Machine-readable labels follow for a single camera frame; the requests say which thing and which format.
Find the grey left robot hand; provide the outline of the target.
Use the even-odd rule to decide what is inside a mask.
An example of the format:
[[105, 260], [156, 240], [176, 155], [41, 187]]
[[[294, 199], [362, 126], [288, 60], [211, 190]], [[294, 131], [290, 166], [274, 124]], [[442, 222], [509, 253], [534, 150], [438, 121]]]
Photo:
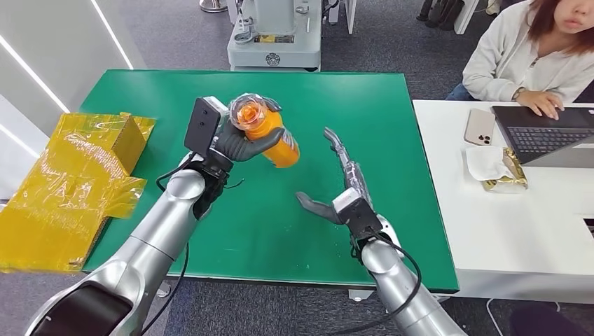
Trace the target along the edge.
[[249, 140], [243, 130], [236, 128], [228, 117], [214, 149], [234, 162], [244, 162], [276, 146], [284, 134], [284, 129], [276, 127], [260, 139]]

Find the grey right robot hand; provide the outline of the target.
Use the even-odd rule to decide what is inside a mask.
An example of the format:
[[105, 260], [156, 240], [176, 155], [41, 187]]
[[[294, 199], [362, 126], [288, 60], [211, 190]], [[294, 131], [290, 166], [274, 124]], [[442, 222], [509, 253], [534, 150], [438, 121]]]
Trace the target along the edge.
[[305, 210], [325, 218], [331, 223], [342, 225], [343, 222], [339, 219], [338, 214], [353, 201], [357, 199], [366, 200], [370, 208], [373, 208], [373, 203], [361, 167], [350, 158], [339, 136], [329, 127], [325, 127], [324, 137], [330, 141], [331, 150], [336, 153], [344, 175], [345, 191], [337, 196], [338, 208], [335, 206], [335, 200], [332, 201], [331, 205], [328, 205], [314, 201], [304, 192], [297, 192], [295, 196]]

